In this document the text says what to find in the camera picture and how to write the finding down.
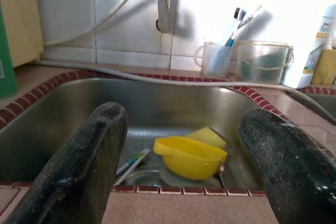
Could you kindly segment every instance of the yellow plastic scoop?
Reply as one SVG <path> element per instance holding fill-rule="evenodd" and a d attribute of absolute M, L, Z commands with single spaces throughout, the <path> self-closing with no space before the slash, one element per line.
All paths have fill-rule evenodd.
<path fill-rule="evenodd" d="M 193 140 L 197 140 L 199 142 L 224 149 L 226 146 L 226 142 L 221 139 L 212 129 L 209 127 L 205 127 L 203 129 L 200 129 L 198 131 L 194 131 L 187 136 L 188 138 L 191 138 Z"/>
<path fill-rule="evenodd" d="M 181 136 L 156 139 L 154 152 L 171 171 L 195 180 L 210 178 L 227 157 L 224 150 Z"/>

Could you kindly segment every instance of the white bottle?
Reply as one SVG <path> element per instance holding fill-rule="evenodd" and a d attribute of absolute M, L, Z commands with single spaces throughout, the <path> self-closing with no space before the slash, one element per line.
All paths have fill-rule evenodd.
<path fill-rule="evenodd" d="M 305 35 L 298 37 L 298 42 L 293 45 L 294 62 L 285 69 L 281 80 L 281 84 L 295 89 L 305 88 L 311 83 L 328 32 L 336 18 L 334 0 L 308 0 L 308 4 L 310 8 L 302 13 L 308 21 Z"/>

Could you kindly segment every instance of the sink basin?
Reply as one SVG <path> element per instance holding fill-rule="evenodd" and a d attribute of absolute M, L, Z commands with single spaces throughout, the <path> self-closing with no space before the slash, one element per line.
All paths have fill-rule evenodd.
<path fill-rule="evenodd" d="M 306 94 L 311 99 L 315 100 L 318 104 L 320 104 L 324 108 L 324 110 L 319 109 L 311 102 L 306 101 L 293 93 L 289 93 L 288 95 L 292 97 L 293 99 L 297 100 L 302 105 L 314 111 L 316 114 L 318 114 L 322 118 L 328 120 L 329 122 L 333 124 L 336 124 L 336 95 Z"/>
<path fill-rule="evenodd" d="M 90 113 L 109 101 L 123 105 L 129 115 L 119 165 L 145 148 L 152 150 L 156 138 L 183 136 L 209 126 L 227 142 L 228 158 L 222 175 L 225 187 L 262 189 L 237 133 L 240 117 L 257 108 L 250 98 L 225 88 L 99 78 L 60 85 L 0 130 L 0 181 L 33 181 Z M 140 168 L 160 170 L 162 166 L 162 158 L 150 152 Z M 152 184 L 148 179 L 130 181 Z"/>

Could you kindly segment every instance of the bottle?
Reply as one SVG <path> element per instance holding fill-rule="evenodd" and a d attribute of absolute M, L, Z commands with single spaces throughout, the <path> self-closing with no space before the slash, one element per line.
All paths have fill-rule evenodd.
<path fill-rule="evenodd" d="M 282 76 L 281 84 L 301 89 L 309 86 L 322 50 L 324 49 L 329 30 L 336 17 L 334 0 L 307 0 L 309 8 L 302 13 L 310 17 L 306 23 L 304 38 L 298 37 L 298 45 L 294 45 L 295 61 Z"/>
<path fill-rule="evenodd" d="M 13 95 L 17 91 L 14 69 L 10 56 L 0 4 L 0 99 Z"/>

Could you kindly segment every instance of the yellow bowl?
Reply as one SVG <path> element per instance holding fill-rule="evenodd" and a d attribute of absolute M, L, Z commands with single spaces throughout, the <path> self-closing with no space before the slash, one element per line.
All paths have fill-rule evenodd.
<path fill-rule="evenodd" d="M 171 171 L 195 180 L 210 178 L 227 157 L 222 149 L 181 136 L 158 138 L 153 149 Z"/>

